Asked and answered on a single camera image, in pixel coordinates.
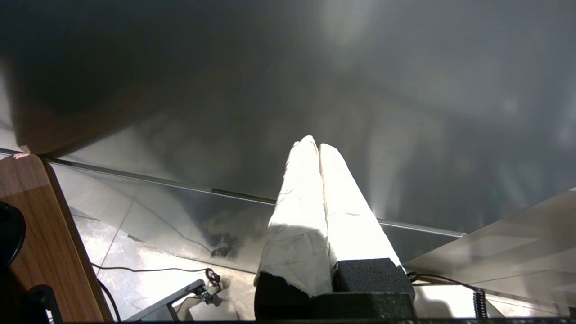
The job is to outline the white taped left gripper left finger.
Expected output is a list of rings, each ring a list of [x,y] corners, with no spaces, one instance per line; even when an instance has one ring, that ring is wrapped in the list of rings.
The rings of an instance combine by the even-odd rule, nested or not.
[[[311,300],[333,292],[319,150],[292,146],[255,277],[257,320],[305,319]]]

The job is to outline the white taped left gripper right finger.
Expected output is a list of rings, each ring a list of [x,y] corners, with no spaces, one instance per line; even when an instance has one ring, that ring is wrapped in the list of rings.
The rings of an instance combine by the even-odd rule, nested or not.
[[[324,209],[335,293],[412,294],[389,238],[333,146],[321,144]]]

